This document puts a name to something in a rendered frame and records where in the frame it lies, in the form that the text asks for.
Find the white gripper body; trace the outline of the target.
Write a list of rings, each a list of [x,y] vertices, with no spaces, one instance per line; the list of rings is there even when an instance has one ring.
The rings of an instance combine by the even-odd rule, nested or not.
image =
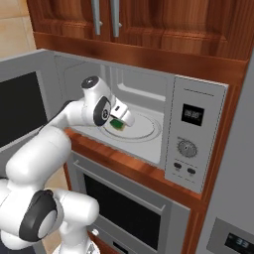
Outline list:
[[[135,122],[134,116],[126,105],[117,106],[115,108],[115,117],[128,127],[131,127]]]

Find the green sponge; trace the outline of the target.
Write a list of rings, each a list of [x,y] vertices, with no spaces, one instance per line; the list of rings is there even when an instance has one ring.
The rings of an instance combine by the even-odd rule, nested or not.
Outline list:
[[[120,121],[120,120],[117,120],[117,119],[112,119],[110,121],[110,125],[118,130],[118,131],[122,131],[124,129],[124,124]]]

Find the round microwave turntable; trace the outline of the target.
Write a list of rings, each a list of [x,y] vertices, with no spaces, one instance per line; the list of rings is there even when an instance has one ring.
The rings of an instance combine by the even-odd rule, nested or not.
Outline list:
[[[125,126],[117,130],[110,123],[106,123],[99,131],[109,138],[128,143],[151,141],[161,134],[162,127],[152,116],[138,111],[133,111],[133,115],[135,122],[131,127]]]

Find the grey microwave oven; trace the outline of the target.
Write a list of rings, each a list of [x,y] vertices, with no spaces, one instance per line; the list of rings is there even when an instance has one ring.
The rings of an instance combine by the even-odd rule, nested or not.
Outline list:
[[[165,171],[165,178],[202,192],[227,93],[223,83],[135,66],[55,53],[60,84],[68,99],[79,99],[81,82],[101,77],[131,113],[152,116],[161,134],[147,142],[121,142],[101,127],[73,130]]]

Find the grey microwave door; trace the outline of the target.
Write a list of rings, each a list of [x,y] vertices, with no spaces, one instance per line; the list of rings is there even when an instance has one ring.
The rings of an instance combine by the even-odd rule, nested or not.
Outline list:
[[[0,59],[0,153],[34,135],[62,102],[53,52]]]

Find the grey built-in oven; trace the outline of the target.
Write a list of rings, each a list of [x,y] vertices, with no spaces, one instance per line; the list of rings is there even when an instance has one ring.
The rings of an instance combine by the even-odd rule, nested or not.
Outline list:
[[[162,214],[88,176],[73,163],[95,163],[73,152],[67,161],[71,187],[99,203],[98,218],[88,228],[119,254],[182,254],[191,210],[160,193]]]

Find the wooden cupboard door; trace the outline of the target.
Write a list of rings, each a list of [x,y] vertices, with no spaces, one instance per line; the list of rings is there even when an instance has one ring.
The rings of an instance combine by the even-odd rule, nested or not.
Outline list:
[[[118,0],[113,42],[246,61],[254,46],[254,0]]]
[[[75,39],[110,41],[109,0],[99,0],[100,35],[95,34],[91,0],[27,0],[33,30]]]

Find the grey fridge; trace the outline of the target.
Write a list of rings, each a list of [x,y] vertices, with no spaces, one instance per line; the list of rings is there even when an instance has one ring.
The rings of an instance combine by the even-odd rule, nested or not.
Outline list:
[[[254,51],[194,254],[254,254]]]

